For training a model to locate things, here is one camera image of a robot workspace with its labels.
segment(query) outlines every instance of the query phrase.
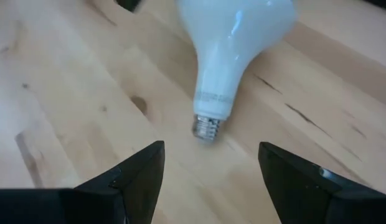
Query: bulb base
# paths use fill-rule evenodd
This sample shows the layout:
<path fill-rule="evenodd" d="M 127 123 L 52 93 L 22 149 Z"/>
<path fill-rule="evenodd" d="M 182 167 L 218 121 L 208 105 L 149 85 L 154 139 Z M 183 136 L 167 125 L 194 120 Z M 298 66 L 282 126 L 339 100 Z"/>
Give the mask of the bulb base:
<path fill-rule="evenodd" d="M 193 135 L 204 142 L 212 143 L 217 138 L 222 123 L 222 120 L 197 114 L 194 116 Z"/>

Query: wooden table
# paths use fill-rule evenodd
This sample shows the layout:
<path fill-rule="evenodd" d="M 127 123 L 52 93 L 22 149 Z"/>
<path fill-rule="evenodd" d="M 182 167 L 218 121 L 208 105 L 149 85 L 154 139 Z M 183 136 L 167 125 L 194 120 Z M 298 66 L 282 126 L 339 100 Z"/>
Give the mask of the wooden table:
<path fill-rule="evenodd" d="M 172 0 L 137 14 L 112 0 L 0 0 L 0 187 L 73 187 L 161 139 L 153 223 L 279 223 L 260 141 L 386 193 L 386 12 L 298 6 L 294 30 L 247 69 L 220 141 L 203 146 L 195 50 Z"/>

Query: white light bulb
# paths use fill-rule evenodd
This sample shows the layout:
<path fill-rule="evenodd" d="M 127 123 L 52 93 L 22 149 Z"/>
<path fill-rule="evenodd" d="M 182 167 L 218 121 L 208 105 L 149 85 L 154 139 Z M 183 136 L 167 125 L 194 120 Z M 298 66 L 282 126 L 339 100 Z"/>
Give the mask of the white light bulb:
<path fill-rule="evenodd" d="M 176 2 L 199 61 L 193 132 L 213 141 L 221 122 L 230 116 L 246 67 L 290 30 L 295 9 L 290 0 Z"/>

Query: metal screw base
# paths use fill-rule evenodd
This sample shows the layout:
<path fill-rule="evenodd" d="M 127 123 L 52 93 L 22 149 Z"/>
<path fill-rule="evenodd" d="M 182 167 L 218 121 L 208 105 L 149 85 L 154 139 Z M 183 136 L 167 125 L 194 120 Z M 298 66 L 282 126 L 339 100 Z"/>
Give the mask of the metal screw base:
<path fill-rule="evenodd" d="M 192 128 L 193 135 L 205 142 L 214 142 L 222 122 L 219 119 L 195 115 Z"/>

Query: frosted glass bulb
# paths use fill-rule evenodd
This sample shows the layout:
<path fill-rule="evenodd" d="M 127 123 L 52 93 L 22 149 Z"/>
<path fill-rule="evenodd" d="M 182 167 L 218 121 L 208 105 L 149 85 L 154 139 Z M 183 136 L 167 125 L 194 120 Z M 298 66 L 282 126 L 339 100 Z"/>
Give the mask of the frosted glass bulb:
<path fill-rule="evenodd" d="M 290 0 L 176 0 L 197 51 L 196 137 L 212 142 L 232 112 L 248 64 L 291 29 Z"/>

